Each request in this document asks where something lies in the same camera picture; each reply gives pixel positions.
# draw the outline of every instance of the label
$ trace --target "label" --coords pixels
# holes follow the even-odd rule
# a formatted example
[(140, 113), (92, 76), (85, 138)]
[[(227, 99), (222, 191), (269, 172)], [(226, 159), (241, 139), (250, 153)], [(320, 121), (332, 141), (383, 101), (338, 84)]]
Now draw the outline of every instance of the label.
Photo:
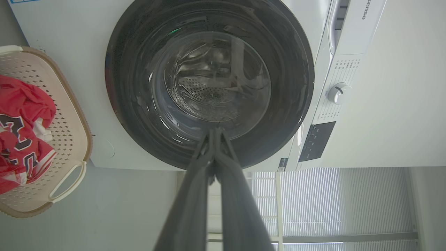
[(288, 163), (288, 158), (281, 158), (279, 162), (278, 172), (284, 172), (286, 169), (286, 164)]

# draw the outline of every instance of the basket handle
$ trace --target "basket handle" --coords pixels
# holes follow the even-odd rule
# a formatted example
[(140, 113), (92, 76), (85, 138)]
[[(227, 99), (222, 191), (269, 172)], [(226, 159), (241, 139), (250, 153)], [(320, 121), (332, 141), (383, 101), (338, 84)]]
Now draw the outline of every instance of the basket handle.
[(23, 51), (22, 47), (16, 45), (0, 46), (0, 55), (9, 54), (16, 51)]
[[(77, 167), (81, 167), (81, 172), (79, 173), (79, 176), (76, 179), (76, 181), (67, 190), (65, 190), (63, 193), (57, 195), (56, 197), (53, 197), (53, 194), (57, 191), (57, 189), (62, 185), (62, 183), (68, 178), (68, 176), (70, 176), (70, 174)], [(73, 168), (59, 182), (59, 184), (57, 184), (57, 186), (51, 191), (50, 195), (48, 196), (48, 201), (56, 203), (56, 202), (62, 200), (63, 198), (67, 197), (71, 192), (73, 192), (79, 186), (79, 184), (81, 183), (81, 181), (85, 177), (85, 172), (86, 171), (87, 171), (87, 163), (85, 161), (82, 161), (81, 163), (73, 166)]]

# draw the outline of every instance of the washing machine door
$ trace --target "washing machine door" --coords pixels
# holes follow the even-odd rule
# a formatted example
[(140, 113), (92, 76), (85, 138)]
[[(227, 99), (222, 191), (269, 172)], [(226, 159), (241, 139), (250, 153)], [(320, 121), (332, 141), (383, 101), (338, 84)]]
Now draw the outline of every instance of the washing machine door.
[(305, 33), (279, 0), (136, 0), (112, 33), (105, 70), (129, 135), (183, 169), (216, 126), (242, 167), (267, 159), (296, 133), (314, 84)]

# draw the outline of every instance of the front-load washing machine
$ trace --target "front-load washing machine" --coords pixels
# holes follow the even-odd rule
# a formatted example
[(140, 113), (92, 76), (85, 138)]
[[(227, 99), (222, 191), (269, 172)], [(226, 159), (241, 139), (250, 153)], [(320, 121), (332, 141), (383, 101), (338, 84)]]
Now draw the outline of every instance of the front-load washing machine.
[(11, 0), (64, 72), (97, 167), (185, 169), (227, 132), (249, 171), (317, 167), (385, 0)]

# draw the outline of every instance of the gray floor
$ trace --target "gray floor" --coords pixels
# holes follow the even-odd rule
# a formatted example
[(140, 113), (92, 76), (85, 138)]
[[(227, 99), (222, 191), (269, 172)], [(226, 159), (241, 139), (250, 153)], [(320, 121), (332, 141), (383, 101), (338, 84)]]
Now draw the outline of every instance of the gray floor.
[(0, 46), (28, 43), (20, 30), (19, 24), (12, 13), (7, 0), (0, 0)]
[(2, 251), (153, 249), (175, 195), (175, 172), (87, 164), (79, 187), (28, 219), (0, 213)]

